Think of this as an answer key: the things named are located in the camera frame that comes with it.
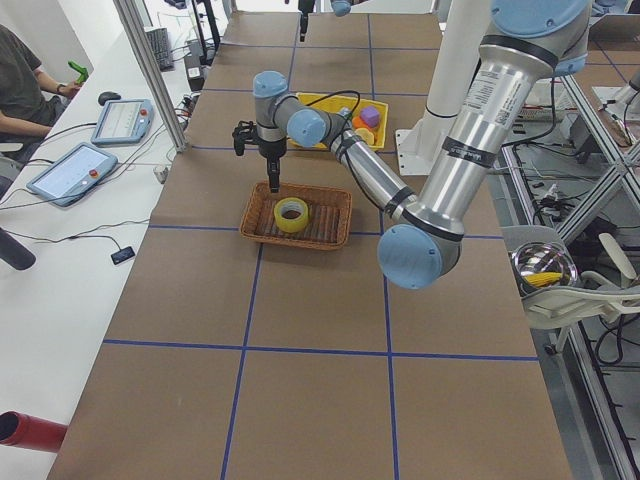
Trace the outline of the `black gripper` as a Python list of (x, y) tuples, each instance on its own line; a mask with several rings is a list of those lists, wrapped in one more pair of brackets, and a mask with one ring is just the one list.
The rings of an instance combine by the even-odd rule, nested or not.
[(260, 155), (267, 160), (267, 174), (271, 193), (280, 190), (280, 158), (286, 154), (286, 141), (260, 141), (258, 145)]
[(301, 12), (299, 17), (299, 41), (306, 40), (306, 13), (313, 13), (315, 9), (315, 0), (298, 0), (298, 10)]

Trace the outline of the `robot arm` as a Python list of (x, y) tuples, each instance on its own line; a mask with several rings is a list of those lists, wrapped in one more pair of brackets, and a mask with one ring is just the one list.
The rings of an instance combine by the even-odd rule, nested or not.
[[(337, 17), (342, 17), (351, 12), (355, 5), (365, 3), (366, 0), (331, 0), (330, 6)], [(315, 0), (299, 0), (297, 3), (299, 17), (299, 40), (304, 42), (309, 26), (309, 15), (314, 12)]]
[(463, 217), (534, 84), (572, 74), (587, 56), (588, 1), (493, 1), (478, 42), (480, 68), (471, 81), (421, 192), (409, 188), (340, 114), (303, 105), (286, 78), (263, 71), (253, 80), (259, 147), (292, 138), (325, 145), (361, 190), (395, 221), (378, 245), (392, 283), (421, 289), (457, 263)]

